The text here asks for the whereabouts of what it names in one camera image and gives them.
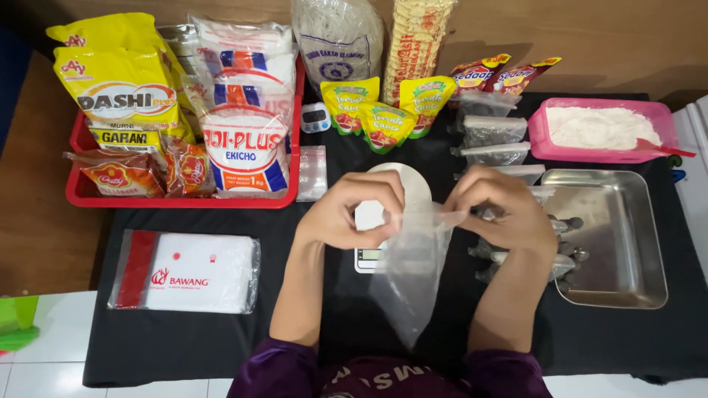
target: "white flour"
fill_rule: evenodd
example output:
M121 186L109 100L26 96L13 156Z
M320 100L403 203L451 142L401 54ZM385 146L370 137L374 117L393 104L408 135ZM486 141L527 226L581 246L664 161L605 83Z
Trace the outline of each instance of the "white flour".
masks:
M551 141L560 147L633 149L637 138L661 145L651 122L629 109L571 106L548 108L546 116Z

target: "red spice package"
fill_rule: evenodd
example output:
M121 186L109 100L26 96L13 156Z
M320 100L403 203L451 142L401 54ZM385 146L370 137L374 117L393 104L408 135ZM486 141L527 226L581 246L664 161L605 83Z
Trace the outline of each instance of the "red spice package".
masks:
M148 153L92 149L64 152L98 187L103 196L163 198L164 182Z
M207 151L177 137L163 136L167 160L167 198L194 198L214 193L217 186Z
M452 94L450 100L456 101L460 91L463 90L484 90L489 79L499 72L510 59L511 55L509 54L499 54L496 57L457 65L450 72L450 77L455 79L455 83L457 83L457 90Z
M544 59L534 64L521 65L520 67L501 72L491 78L484 91L488 93L521 94L533 79L536 79L548 68L561 61L560 57Z

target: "digital kitchen scale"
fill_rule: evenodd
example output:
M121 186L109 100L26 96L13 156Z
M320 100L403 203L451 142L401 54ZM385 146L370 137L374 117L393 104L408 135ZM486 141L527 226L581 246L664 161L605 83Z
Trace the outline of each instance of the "digital kitchen scale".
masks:
M407 210L415 209L416 203L430 203L433 196L423 176L414 168L401 163L383 163L373 167L369 172L396 170L401 175L403 188L406 190L405 199ZM366 231L383 225L384 207L377 200L365 200L354 210L354 223L358 231ZM381 249L386 247L382 243L378 249L354 249L354 269L359 273L374 273L378 266Z
M300 129L306 133L320 132L332 127L329 112L324 103L310 103L302 106Z

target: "table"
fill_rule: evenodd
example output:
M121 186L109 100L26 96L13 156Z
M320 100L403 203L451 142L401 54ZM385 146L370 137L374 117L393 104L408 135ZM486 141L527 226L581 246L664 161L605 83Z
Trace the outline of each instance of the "table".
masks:
M544 99L578 96L527 93L510 116L530 117ZM643 94L597 96L646 100ZM327 147L330 186L344 173L399 161L420 171L433 200L442 202L464 166L450 155L460 137L445 131L445 111L422 140L406 142L385 156L373 154L361 137L329 131L304 136L305 144ZM531 155L526 164L540 163ZM639 165L543 161L547 168L629 169L646 179L654 208L669 298L657 310L573 305L549 285L541 300L533 352L545 375L630 373L660 380L708 376L708 289L696 257L665 159ZM117 210L105 253L88 346L84 385L126 387L157 380L231 378L268 333L289 247L299 219L311 206L283 210ZM258 301L249 315L109 310L110 289L124 229L202 234L242 234L261 240ZM474 279L480 260L467 254L477 236L456 229L442 273L431 321L416 355L454 372L464 353L467 326L485 285ZM370 275L353 267L353 251L326 250L321 361L327 363L366 346L373 353L399 354L392 331L367 297Z

